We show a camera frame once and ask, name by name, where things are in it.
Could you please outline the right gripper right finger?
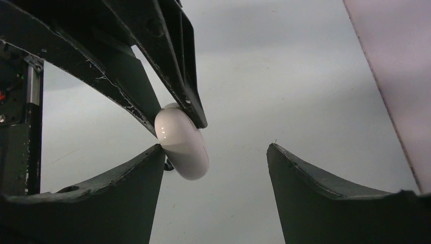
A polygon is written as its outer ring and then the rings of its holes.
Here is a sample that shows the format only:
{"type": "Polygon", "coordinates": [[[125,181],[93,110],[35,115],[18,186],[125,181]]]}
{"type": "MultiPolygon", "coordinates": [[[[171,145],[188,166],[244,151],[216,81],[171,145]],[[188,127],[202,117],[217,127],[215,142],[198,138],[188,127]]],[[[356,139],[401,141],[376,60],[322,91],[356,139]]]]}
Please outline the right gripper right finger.
{"type": "Polygon", "coordinates": [[[365,187],[275,143],[266,155],[286,243],[430,243],[430,194],[365,187]]]}

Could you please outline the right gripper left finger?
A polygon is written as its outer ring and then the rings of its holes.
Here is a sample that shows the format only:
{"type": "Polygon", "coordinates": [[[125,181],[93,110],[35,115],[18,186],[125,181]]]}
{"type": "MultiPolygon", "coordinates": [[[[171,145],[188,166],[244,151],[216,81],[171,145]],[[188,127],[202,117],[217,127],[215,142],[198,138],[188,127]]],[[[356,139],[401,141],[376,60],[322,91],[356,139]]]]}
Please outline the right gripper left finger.
{"type": "Polygon", "coordinates": [[[1,243],[149,243],[164,164],[155,144],[56,193],[1,195],[1,243]]]}

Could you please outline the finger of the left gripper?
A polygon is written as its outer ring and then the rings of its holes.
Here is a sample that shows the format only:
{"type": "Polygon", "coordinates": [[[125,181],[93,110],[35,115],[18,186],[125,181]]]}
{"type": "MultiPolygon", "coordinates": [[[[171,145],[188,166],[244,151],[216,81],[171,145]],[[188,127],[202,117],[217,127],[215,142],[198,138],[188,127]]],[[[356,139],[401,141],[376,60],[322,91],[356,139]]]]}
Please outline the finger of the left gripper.
{"type": "Polygon", "coordinates": [[[166,89],[199,129],[207,119],[197,89],[193,26],[180,1],[105,1],[166,89]]]}
{"type": "Polygon", "coordinates": [[[160,105],[140,60],[94,41],[87,49],[10,1],[1,1],[1,21],[2,41],[78,78],[156,133],[160,105]]]}

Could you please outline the white earbud charging case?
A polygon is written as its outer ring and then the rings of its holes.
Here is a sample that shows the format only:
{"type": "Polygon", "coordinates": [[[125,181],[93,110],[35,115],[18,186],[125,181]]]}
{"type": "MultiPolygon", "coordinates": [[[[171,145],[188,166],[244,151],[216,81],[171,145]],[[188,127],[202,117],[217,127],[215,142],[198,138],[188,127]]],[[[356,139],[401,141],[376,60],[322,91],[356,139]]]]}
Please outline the white earbud charging case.
{"type": "Polygon", "coordinates": [[[156,137],[177,173],[187,180],[201,179],[209,157],[200,130],[177,103],[164,106],[155,118],[156,137]]]}

